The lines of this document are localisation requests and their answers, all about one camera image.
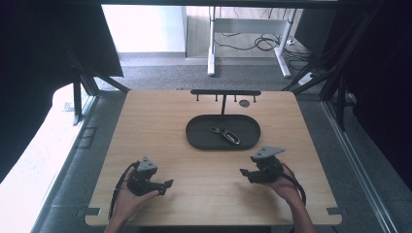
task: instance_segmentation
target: wooden tabletop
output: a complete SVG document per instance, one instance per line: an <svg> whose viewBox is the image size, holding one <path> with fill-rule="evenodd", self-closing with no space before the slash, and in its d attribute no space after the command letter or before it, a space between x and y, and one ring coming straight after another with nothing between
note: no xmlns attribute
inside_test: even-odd
<svg viewBox="0 0 412 233"><path fill-rule="evenodd" d="M248 100L248 108L239 105ZM294 170L307 195L307 210L315 224L339 224L326 175L294 95L264 91L257 97L227 96L226 114L247 115L260 125L261 136L249 150L206 151L186 138L188 122L199 115L218 115L222 97L191 95L185 90L132 90L127 94L112 143L86 216L89 225L106 225L113 189L124 169L147 156L158 170L152 182L174 180L164 196L146 203L129 224L276 225L291 224L289 206L266 186L249 183L240 168L256 171L251 161L262 146L284 148L277 155Z"/></svg>

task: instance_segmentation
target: black cloth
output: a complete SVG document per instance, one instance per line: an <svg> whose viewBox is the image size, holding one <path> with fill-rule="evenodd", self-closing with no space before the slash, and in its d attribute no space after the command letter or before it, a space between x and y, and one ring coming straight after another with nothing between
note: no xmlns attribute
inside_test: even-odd
<svg viewBox="0 0 412 233"><path fill-rule="evenodd" d="M412 27L406 5L385 0L350 57L354 114L412 189Z"/></svg>
<svg viewBox="0 0 412 233"><path fill-rule="evenodd" d="M68 48L85 71L122 76L100 6L0 1L0 182L42 125L54 92L79 78Z"/></svg>

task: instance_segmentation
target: desk leg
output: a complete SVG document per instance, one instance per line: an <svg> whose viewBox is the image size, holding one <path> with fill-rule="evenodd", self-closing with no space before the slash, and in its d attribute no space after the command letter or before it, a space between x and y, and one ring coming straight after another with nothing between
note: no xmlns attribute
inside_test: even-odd
<svg viewBox="0 0 412 233"><path fill-rule="evenodd" d="M283 57L283 51L285 49L286 41L288 40L289 33L291 33L294 15L296 15L296 9L291 9L291 13L288 17L288 22L285 26L284 33L282 35L281 45L278 48L275 48L275 54L278 58L279 65L281 66L282 73L285 78L289 78L291 76L291 72L289 71L288 65L285 62L285 58Z"/></svg>
<svg viewBox="0 0 412 233"><path fill-rule="evenodd" d="M207 74L208 76L215 75L215 12L216 7L213 7L210 18L210 45L209 45L209 54L207 61Z"/></svg>

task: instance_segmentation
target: metal frame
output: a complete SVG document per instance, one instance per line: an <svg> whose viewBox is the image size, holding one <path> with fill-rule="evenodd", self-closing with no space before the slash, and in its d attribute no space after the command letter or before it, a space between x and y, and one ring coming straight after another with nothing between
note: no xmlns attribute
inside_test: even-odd
<svg viewBox="0 0 412 233"><path fill-rule="evenodd" d="M208 53L208 68L209 76L215 75L215 33L267 33L267 34L282 34L282 40L279 48L275 48L276 58L281 66L282 73L285 78L291 76L288 65L283 57L286 41L292 29L293 19L296 14L296 9L292 9L287 20L284 19L243 19L243 18L216 18L216 7L210 17L210 45Z"/></svg>
<svg viewBox="0 0 412 233"><path fill-rule="evenodd" d="M342 145L342 149L345 151L349 164L354 170L354 173L357 176L358 181L360 182L360 186L364 191L366 199L369 201L369 204L373 212L375 213L376 218L383 231L385 233L397 232L388 209L386 208L385 204L382 201L382 198L376 191L375 186L367 175L361 163L361 160L357 155L357 152L351 144L351 141L349 140L347 134L341 129L340 125L337 124L336 120L334 120L336 118L336 115L334 113L333 107L329 102L322 101L322 104L326 111L326 116L329 119L329 122L333 130L335 131L340 144Z"/></svg>

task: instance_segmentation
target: white wall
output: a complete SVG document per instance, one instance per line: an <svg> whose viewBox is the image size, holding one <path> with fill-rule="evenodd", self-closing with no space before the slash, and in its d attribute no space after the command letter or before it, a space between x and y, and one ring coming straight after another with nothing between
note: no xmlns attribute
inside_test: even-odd
<svg viewBox="0 0 412 233"><path fill-rule="evenodd" d="M185 51L185 7L102 7L118 52Z"/></svg>

